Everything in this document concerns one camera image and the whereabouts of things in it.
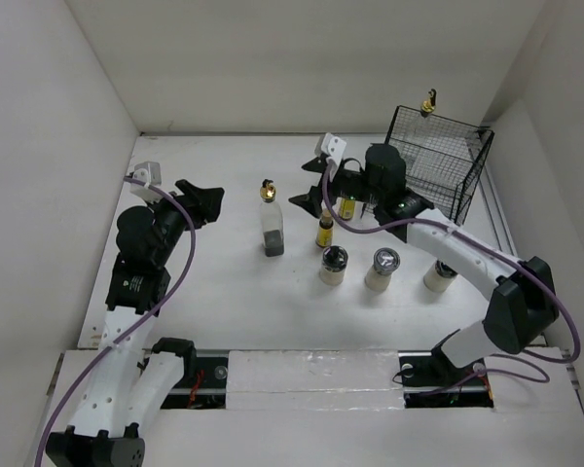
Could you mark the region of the oil bottle with dark contents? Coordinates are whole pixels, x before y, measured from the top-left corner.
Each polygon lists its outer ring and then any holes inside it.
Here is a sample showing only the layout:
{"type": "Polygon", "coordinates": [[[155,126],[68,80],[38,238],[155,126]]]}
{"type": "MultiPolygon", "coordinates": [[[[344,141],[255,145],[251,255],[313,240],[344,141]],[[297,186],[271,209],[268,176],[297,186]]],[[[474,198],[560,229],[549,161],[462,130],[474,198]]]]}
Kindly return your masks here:
{"type": "Polygon", "coordinates": [[[284,253],[283,215],[276,201],[274,181],[264,179],[260,188],[260,221],[264,253],[267,257],[278,257],[284,253]]]}

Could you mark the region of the clear oil bottle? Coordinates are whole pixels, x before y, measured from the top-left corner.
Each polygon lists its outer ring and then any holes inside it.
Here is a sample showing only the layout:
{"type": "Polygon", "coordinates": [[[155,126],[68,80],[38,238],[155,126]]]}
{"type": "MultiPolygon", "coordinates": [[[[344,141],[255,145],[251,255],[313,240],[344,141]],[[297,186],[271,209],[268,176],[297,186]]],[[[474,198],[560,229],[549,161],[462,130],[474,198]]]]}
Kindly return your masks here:
{"type": "Polygon", "coordinates": [[[416,116],[410,121],[405,131],[405,162],[412,170],[427,139],[427,129],[436,108],[437,90],[431,88],[427,97],[420,104],[416,116]]]}

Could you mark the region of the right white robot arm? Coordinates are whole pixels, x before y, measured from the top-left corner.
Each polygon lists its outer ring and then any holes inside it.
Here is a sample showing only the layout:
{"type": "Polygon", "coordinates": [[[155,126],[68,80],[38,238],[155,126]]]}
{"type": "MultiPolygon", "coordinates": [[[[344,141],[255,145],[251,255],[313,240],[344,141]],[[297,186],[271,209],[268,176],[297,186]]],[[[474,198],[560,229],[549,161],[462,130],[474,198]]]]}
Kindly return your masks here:
{"type": "Polygon", "coordinates": [[[559,317],[550,267],[540,258],[504,256],[451,222],[434,204],[408,188],[406,164],[389,144],[372,144],[365,164],[346,167],[339,137],[318,146],[302,169],[319,174],[317,185],[290,199],[313,217],[338,198],[368,203],[378,222],[466,279],[487,300],[485,316],[438,342],[415,369],[435,385],[449,385],[474,362],[498,351],[517,355],[559,317]]]}

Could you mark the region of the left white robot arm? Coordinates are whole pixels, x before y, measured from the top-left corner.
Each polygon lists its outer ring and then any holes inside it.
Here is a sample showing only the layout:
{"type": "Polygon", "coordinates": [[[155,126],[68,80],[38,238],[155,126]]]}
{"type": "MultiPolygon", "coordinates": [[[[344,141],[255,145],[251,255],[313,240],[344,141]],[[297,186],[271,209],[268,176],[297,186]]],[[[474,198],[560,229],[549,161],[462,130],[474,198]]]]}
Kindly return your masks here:
{"type": "Polygon", "coordinates": [[[117,219],[118,255],[112,268],[100,348],[56,404],[41,435],[34,465],[139,466],[143,434],[170,389],[197,376],[192,341],[164,338],[150,357],[144,345],[161,308],[179,289],[191,259],[172,281],[166,269],[178,240],[218,220],[224,190],[181,179],[177,194],[127,177],[143,204],[117,219]]]}

